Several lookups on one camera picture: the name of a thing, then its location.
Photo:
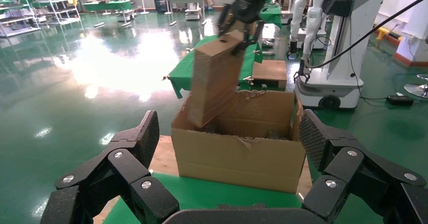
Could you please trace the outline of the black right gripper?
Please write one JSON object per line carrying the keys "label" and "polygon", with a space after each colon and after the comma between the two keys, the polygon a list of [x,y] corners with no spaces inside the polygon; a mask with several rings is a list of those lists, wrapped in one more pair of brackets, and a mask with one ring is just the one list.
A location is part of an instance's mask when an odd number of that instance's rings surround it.
{"label": "black right gripper", "polygon": [[259,12],[265,1],[235,0],[232,4],[224,4],[217,22],[218,37],[227,33],[235,24],[236,19],[243,24],[243,40],[233,49],[232,55],[244,52],[249,46],[258,42],[264,27],[264,20],[258,19]]}

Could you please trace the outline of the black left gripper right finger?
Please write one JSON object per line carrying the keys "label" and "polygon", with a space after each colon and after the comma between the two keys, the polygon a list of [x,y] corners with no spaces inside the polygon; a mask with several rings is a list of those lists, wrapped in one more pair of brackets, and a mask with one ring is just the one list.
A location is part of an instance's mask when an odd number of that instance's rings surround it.
{"label": "black left gripper right finger", "polygon": [[299,138],[320,176],[303,208],[333,223],[347,198],[355,195],[384,223],[427,223],[426,180],[367,150],[350,132],[321,122],[305,110]]}

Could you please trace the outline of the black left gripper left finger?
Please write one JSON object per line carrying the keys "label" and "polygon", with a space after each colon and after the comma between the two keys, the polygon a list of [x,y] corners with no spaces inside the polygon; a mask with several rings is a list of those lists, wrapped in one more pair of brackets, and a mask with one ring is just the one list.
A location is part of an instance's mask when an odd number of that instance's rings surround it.
{"label": "black left gripper left finger", "polygon": [[163,223],[178,200],[149,171],[159,141],[157,113],[118,132],[105,150],[56,180],[41,223],[93,223],[106,204],[122,197],[140,223]]}

